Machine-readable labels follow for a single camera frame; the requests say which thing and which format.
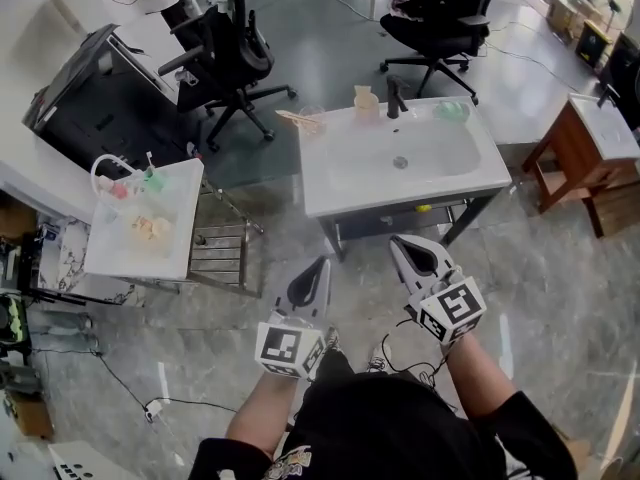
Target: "black faucet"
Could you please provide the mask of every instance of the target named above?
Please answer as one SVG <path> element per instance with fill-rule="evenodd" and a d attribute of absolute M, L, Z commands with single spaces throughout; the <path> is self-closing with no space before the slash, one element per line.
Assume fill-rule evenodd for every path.
<path fill-rule="evenodd" d="M 403 112 L 409 110 L 405 104 L 402 96 L 400 96 L 400 89 L 409 87 L 407 83 L 396 75 L 387 76 L 387 117 L 390 119 L 398 119 L 400 115 L 398 108 Z"/>

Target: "marble floor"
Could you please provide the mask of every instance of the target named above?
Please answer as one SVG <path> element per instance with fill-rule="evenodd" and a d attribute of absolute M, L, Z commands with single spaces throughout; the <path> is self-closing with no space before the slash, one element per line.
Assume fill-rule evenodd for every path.
<path fill-rule="evenodd" d="M 239 407 L 260 375 L 253 361 L 255 330 L 268 315 L 274 287 L 292 260 L 328 253 L 319 226 L 304 215 L 298 176 L 238 189 L 235 196 L 266 229 L 261 300 L 195 287 L 179 296 L 150 293 L 144 308 L 90 308 L 105 361 L 142 403 L 163 395 L 163 363 L 169 396 Z M 540 216 L 536 198 L 535 185 L 517 179 L 451 253 L 487 301 L 489 310 L 475 331 L 482 344 L 499 361 L 505 355 L 500 320 L 506 320 L 514 382 L 565 433 L 588 439 L 600 457 L 638 360 L 640 228 L 597 240 L 581 203 Z M 440 231 L 413 232 L 437 239 Z M 405 318 L 407 296 L 387 240 L 349 242 L 344 263 L 332 258 L 329 317 L 355 368 L 365 365 L 388 332 L 396 367 L 439 359 L 430 336 L 412 325 L 394 328 Z M 149 425 L 98 359 L 47 352 L 37 354 L 36 363 L 57 440 L 86 440 L 142 478 L 186 478 L 198 442 L 222 436 L 232 416 L 172 402 Z M 437 386 L 457 404 L 446 368 Z M 299 395 L 305 387 L 300 385 Z M 627 437 L 640 424 L 637 395 L 633 404 Z"/>
<path fill-rule="evenodd" d="M 104 360 L 142 404 L 163 395 L 160 369 L 171 397 L 230 408 L 246 399 L 261 372 L 253 361 L 255 330 L 269 313 L 274 287 L 292 261 L 329 253 L 319 226 L 304 215 L 295 137 L 272 110 L 348 106 L 354 84 L 371 84 L 383 95 L 384 77 L 375 74 L 377 64 L 407 53 L 381 35 L 377 23 L 365 22 L 331 0 L 248 1 L 258 9 L 259 26 L 276 56 L 264 85 L 292 81 L 300 97 L 291 107 L 277 98 L 256 105 L 261 118 L 279 133 L 268 148 L 256 147 L 256 130 L 234 119 L 221 136 L 220 154 L 207 156 L 206 162 L 211 178 L 225 186 L 262 180 L 232 192 L 266 229 L 261 242 L 264 294 L 255 300 L 198 286 L 185 287 L 177 296 L 149 290 L 143 308 L 91 306 Z M 366 0 L 345 1 L 366 9 Z M 378 15 L 383 10 L 381 2 Z M 494 0 L 489 14 L 496 29 L 493 45 L 544 62 L 564 81 L 539 65 L 492 49 L 465 75 L 479 92 L 479 110 L 496 141 L 535 141 L 564 103 L 570 90 L 565 82 L 588 91 L 593 78 L 526 0 Z M 282 16 L 290 20 L 289 28 L 281 26 Z M 423 75 L 412 66 L 392 69 L 414 86 Z M 425 96 L 443 94 L 464 91 L 444 76 L 434 76 Z M 580 203 L 540 216 L 536 199 L 535 185 L 517 179 L 451 252 L 476 278 L 489 306 L 475 331 L 482 344 L 496 361 L 508 355 L 501 331 L 506 321 L 514 382 L 565 433 L 588 439 L 601 459 L 640 355 L 640 228 L 597 240 Z M 441 231 L 411 232 L 437 239 Z M 396 367 L 439 360 L 429 336 L 411 325 L 395 328 L 406 317 L 402 307 L 407 295 L 392 267 L 387 240 L 354 241 L 347 244 L 344 263 L 332 258 L 329 316 L 355 368 L 365 365 L 388 332 Z M 95 357 L 46 352 L 34 360 L 46 385 L 56 439 L 85 440 L 141 478 L 186 478 L 199 441 L 222 436 L 232 417 L 222 409 L 172 402 L 149 425 L 140 404 Z M 457 403 L 446 369 L 437 386 Z M 300 386 L 299 395 L 305 387 Z M 639 415 L 636 395 L 625 439 L 638 429 Z M 0 473 L 5 473 L 1 462 Z M 7 478 L 14 476 L 7 473 Z"/>

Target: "white sink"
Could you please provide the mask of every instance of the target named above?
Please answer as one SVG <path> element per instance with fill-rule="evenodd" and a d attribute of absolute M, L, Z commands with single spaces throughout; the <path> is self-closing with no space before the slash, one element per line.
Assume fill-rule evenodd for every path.
<path fill-rule="evenodd" d="M 406 103 L 409 111 L 398 119 L 389 119 L 387 105 L 381 104 L 380 119 L 361 124 L 354 109 L 347 108 L 318 116 L 326 123 L 323 133 L 301 132 L 307 215 L 494 189 L 511 182 L 471 98 Z"/>
<path fill-rule="evenodd" d="M 402 189 L 431 178 L 473 171 L 480 153 L 469 131 L 459 123 L 432 119 L 425 126 L 428 107 L 410 108 L 398 119 L 384 118 L 378 125 L 349 128 L 348 140 L 328 137 L 329 182 L 338 190 L 359 190 L 377 184 L 380 176 Z"/>
<path fill-rule="evenodd" d="M 620 111 L 606 100 L 598 107 L 598 98 L 570 94 L 569 101 L 600 152 L 603 160 L 640 158 L 640 148 Z"/>

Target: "office chair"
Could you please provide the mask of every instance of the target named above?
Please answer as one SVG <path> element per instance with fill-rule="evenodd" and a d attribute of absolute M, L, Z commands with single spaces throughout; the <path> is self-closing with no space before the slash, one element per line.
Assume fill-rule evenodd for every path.
<path fill-rule="evenodd" d="M 189 49 L 158 70 L 163 76 L 183 68 L 177 76 L 179 112 L 204 105 L 211 116 L 214 108 L 226 107 L 206 139 L 213 152 L 219 150 L 214 138 L 236 110 L 242 110 L 264 139 L 271 142 L 275 134 L 258 120 L 251 102 L 285 91 L 290 99 L 297 96 L 289 85 L 247 91 L 248 86 L 255 87 L 258 80 L 269 75 L 274 59 L 257 29 L 255 12 L 249 12 L 247 25 L 244 0 L 232 2 L 233 20 L 226 13 L 219 13 L 217 7 L 211 7 L 202 16 L 171 29 L 171 34 Z"/>
<path fill-rule="evenodd" d="M 480 46 L 489 35 L 486 17 L 491 0 L 411 0 L 407 10 L 424 21 L 411 21 L 387 14 L 380 25 L 402 44 L 416 50 L 420 56 L 385 59 L 380 71 L 389 70 L 389 64 L 427 66 L 427 73 L 416 93 L 419 98 L 433 73 L 441 71 L 471 93 L 474 104 L 478 96 L 447 66 L 458 65 L 460 71 L 469 69 L 469 56 L 476 57 Z"/>

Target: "drain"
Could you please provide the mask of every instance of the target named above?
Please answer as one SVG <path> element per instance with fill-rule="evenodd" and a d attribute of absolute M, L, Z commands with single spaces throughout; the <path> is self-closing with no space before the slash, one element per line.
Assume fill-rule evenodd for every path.
<path fill-rule="evenodd" d="M 397 156 L 393 159 L 393 166 L 396 169 L 406 169 L 409 161 L 403 156 Z"/>

